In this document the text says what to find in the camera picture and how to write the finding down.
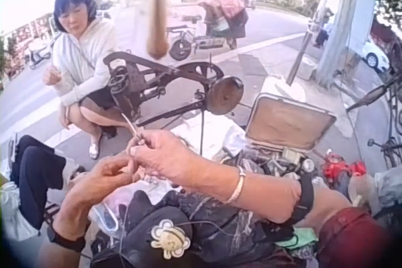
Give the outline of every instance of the needle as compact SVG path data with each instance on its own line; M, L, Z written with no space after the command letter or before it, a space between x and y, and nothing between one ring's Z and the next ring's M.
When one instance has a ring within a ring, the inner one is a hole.
M130 122L130 120L128 119L128 117L127 117L124 113L121 113L121 115L124 117L124 119L126 120L126 122L128 122L128 124L129 124L131 130L133 130L134 136L138 136L137 130L136 130L136 128L134 127L133 123Z

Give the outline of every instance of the flower decoration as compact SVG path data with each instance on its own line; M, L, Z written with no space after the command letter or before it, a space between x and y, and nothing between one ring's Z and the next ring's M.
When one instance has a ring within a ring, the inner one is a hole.
M154 239L151 246L163 249L163 257L166 260L171 257L183 256L184 251L190 247L190 239L186 237L185 232L174 226L173 222L168 219L155 225L152 228L151 236Z

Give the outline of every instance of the red sleeve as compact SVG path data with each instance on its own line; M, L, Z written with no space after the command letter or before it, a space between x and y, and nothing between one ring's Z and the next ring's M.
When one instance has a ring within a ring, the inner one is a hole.
M365 268L380 258L391 237L367 212L345 208L320 231L317 259L320 268Z

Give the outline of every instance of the metal tin lid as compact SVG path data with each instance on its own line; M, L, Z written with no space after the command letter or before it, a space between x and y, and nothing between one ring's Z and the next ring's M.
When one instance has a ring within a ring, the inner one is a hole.
M269 93L257 96L247 126L252 144L309 152L336 121L333 113Z

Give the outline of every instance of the woman's black hair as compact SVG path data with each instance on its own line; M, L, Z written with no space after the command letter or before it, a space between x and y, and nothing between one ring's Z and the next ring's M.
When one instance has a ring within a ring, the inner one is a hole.
M84 3L88 9L88 22L92 22L96 18L96 2L94 0L55 0L55 10L53 16L55 18L55 25L59 31L66 30L58 21L61 14L65 13L70 4L78 5Z

